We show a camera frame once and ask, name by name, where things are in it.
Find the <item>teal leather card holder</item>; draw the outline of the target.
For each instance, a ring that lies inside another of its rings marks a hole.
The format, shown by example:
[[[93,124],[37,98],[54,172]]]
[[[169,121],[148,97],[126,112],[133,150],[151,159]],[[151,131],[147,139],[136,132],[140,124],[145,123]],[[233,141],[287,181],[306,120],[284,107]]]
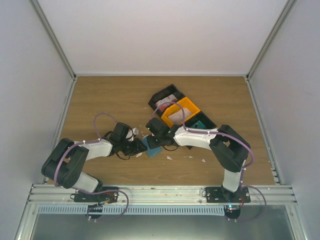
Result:
[[[159,155],[163,151],[163,149],[161,147],[156,147],[156,148],[151,149],[149,144],[148,144],[148,141],[147,141],[147,136],[148,135],[145,135],[141,139],[141,141],[147,147],[147,150],[145,151],[145,153],[147,154],[147,156],[149,158],[152,158],[152,157],[155,157],[156,155]]]

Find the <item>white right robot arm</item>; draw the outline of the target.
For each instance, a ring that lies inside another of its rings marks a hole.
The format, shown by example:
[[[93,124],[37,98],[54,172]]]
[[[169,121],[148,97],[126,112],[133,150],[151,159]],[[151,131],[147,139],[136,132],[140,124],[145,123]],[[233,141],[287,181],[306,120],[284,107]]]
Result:
[[[243,171],[248,155],[253,155],[250,145],[229,125],[220,128],[196,129],[183,124],[169,127],[158,118],[152,118],[146,124],[151,135],[146,137],[150,149],[165,146],[197,147],[213,152],[224,168],[221,196],[228,203],[234,202],[240,195]]]

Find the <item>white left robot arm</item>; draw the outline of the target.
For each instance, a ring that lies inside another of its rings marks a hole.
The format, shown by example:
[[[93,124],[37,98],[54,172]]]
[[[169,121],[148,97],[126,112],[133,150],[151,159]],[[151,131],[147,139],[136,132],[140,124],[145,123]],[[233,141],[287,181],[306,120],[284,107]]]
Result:
[[[103,197],[100,181],[83,172],[88,160],[124,154],[122,160],[145,152],[148,148],[137,137],[138,130],[118,122],[114,130],[103,137],[91,141],[72,141],[63,138],[53,149],[41,168],[41,174],[52,180],[54,185],[65,189],[77,189],[85,192],[92,202],[98,202]]]

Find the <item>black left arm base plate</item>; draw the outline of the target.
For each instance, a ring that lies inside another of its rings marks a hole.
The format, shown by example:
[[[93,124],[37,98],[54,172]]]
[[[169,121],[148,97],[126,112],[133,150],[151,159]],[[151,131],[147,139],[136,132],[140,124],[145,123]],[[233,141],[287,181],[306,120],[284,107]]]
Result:
[[[116,186],[98,186],[94,191],[98,194],[76,191],[70,195],[70,198],[76,203],[89,203],[85,215],[89,220],[97,220],[102,216],[104,204],[113,204],[118,201],[118,190]]]

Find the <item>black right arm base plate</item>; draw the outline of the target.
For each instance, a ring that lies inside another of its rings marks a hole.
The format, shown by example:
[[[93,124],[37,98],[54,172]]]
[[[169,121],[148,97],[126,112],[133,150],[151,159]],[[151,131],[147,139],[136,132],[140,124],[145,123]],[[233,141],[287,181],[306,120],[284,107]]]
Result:
[[[224,215],[229,220],[237,220],[244,204],[251,202],[247,187],[243,189],[239,187],[235,192],[226,190],[222,186],[206,187],[201,194],[207,203],[223,204]]]

